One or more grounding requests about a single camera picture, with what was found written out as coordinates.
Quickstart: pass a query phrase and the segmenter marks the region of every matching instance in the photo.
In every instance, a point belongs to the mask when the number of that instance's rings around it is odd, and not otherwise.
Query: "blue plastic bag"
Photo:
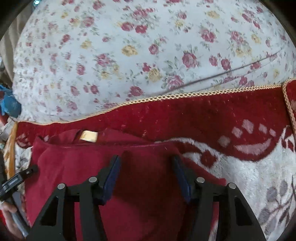
[[[21,104],[13,96],[12,90],[0,85],[0,91],[4,92],[4,96],[0,99],[1,115],[7,113],[9,116],[17,118],[21,112]]]

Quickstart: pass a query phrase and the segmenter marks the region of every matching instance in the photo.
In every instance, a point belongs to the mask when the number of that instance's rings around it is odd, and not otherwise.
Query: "braided gold trim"
[[[183,93],[183,94],[161,95],[161,96],[155,96],[155,97],[150,97],[150,98],[145,98],[145,99],[140,99],[140,100],[135,100],[135,101],[130,101],[130,102],[124,102],[124,103],[119,104],[119,105],[117,105],[115,107],[112,107],[112,108],[104,110],[104,111],[96,112],[94,114],[91,114],[91,115],[89,115],[89,116],[87,116],[85,118],[79,119],[79,120],[51,122],[51,123],[46,123],[46,124],[40,124],[40,123],[37,123],[37,122],[34,122],[34,121],[29,121],[29,120],[22,120],[19,123],[27,122],[27,123],[36,124],[36,125],[39,125],[39,126],[47,126],[47,125],[51,125],[51,124],[54,124],[54,123],[67,124],[67,123],[72,123],[72,122],[76,122],[76,121],[85,120],[87,118],[94,117],[94,116],[97,116],[97,115],[102,115],[102,114],[105,114],[107,112],[118,109],[120,107],[127,106],[127,105],[132,105],[132,104],[146,103],[146,102],[153,102],[153,101],[162,101],[162,100],[169,100],[169,99],[181,99],[181,98],[190,98],[190,97],[199,97],[199,96],[232,94],[232,93],[256,91],[256,90],[263,90],[263,89],[274,89],[274,88],[279,88],[279,87],[281,87],[281,84],[244,87],[244,88],[239,88],[239,89],[226,89],[226,90],[218,90],[218,91],[210,91],[210,92],[190,92],[190,93]]]
[[[294,113],[293,113],[293,110],[292,110],[292,106],[290,104],[290,101],[289,101],[289,98],[288,98],[288,95],[287,95],[287,85],[290,82],[294,81],[294,80],[296,80],[296,78],[286,80],[284,82],[284,84],[283,84],[282,92],[283,92],[285,103],[286,103],[286,106],[287,106],[287,109],[288,109],[288,112],[289,112],[289,115],[290,115],[290,118],[291,118],[294,136],[296,137],[296,120],[295,120],[295,116],[294,116]]]

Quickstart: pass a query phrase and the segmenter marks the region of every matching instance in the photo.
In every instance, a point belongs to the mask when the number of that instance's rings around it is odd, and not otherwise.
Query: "white floral pattern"
[[[21,119],[73,120],[169,93],[280,83],[296,49],[251,0],[44,0],[15,52]]]

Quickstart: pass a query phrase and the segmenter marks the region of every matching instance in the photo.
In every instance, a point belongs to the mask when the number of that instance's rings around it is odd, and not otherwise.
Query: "clothing tag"
[[[98,139],[98,133],[94,131],[83,131],[80,140],[88,142],[96,142]]]

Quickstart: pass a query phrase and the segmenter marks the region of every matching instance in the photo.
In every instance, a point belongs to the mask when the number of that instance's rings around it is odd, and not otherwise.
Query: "metal pin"
[[[89,182],[90,183],[95,183],[98,179],[96,177],[90,177]]]
[[[205,182],[205,179],[203,177],[198,177],[196,179],[199,183],[204,183]]]
[[[231,189],[236,189],[236,185],[234,184],[234,183],[229,183],[229,185],[228,185]]]
[[[57,185],[57,189],[63,189],[65,188],[65,184],[64,183],[60,183],[59,185]]]

